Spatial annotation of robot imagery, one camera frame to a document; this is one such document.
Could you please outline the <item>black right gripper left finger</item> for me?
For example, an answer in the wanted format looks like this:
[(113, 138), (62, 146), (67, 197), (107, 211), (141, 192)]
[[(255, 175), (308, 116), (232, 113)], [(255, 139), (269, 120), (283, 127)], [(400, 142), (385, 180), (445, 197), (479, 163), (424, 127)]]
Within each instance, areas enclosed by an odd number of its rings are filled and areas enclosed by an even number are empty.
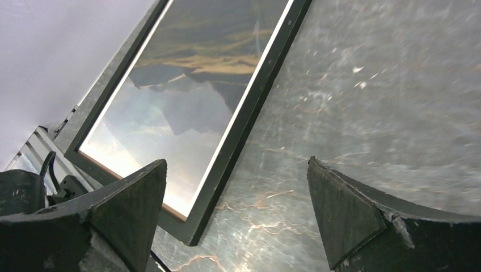
[(32, 214), (1, 216), (2, 271), (165, 271), (151, 246), (167, 162)]

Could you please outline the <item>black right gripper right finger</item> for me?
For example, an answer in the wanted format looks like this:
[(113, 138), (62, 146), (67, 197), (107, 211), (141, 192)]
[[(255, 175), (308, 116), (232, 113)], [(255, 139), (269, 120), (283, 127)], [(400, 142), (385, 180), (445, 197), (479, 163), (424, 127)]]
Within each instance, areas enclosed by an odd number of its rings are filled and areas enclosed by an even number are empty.
[(332, 271), (480, 270), (480, 217), (394, 197), (315, 157), (307, 180)]

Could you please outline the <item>wooden picture frame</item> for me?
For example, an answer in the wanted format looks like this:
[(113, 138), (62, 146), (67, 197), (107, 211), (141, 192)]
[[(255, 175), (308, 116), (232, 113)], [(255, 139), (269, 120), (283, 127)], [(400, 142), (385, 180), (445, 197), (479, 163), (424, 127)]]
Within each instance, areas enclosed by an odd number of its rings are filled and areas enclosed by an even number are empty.
[[(113, 73), (112, 78), (108, 81), (65, 152), (68, 160), (102, 185), (108, 185), (120, 178), (114, 177), (84, 158), (78, 153), (77, 149), (98, 119), (100, 112), (119, 85), (121, 78), (126, 74), (128, 67), (140, 53), (141, 47), (147, 41), (149, 34), (153, 32), (155, 24), (159, 22), (170, 2), (161, 1), (159, 6), (148, 16), (145, 25), (134, 39), (132, 46), (128, 49), (121, 64)], [(288, 10), (286, 18), (281, 22), (272, 47), (267, 50), (267, 56), (260, 67), (259, 74), (253, 78), (251, 91), (239, 107), (239, 113), (234, 119), (233, 126), (227, 134), (225, 143), (221, 145), (220, 153), (214, 160), (187, 219), (177, 218), (164, 208), (162, 201), (158, 226), (183, 244), (190, 247), (198, 244), (309, 6), (309, 1), (292, 1), (292, 6)]]

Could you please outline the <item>landscape photo print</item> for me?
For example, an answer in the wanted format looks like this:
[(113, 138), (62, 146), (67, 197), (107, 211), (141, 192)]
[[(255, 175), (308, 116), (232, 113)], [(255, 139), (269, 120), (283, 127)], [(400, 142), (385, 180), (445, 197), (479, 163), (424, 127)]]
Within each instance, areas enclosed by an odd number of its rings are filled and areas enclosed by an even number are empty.
[(78, 153), (121, 179), (167, 162), (186, 220), (292, 1), (171, 1)]

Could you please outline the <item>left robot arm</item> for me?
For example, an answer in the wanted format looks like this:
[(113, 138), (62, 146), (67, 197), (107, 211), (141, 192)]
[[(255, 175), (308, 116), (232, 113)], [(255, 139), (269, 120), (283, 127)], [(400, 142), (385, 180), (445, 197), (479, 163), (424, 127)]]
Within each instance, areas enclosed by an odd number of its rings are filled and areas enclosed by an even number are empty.
[[(59, 182), (54, 173), (56, 152), (50, 151), (42, 164), (39, 174), (22, 169), (1, 172), (1, 216), (32, 214), (88, 193), (87, 189), (73, 175), (67, 175)], [(56, 190), (47, 194), (44, 180), (50, 176)]]

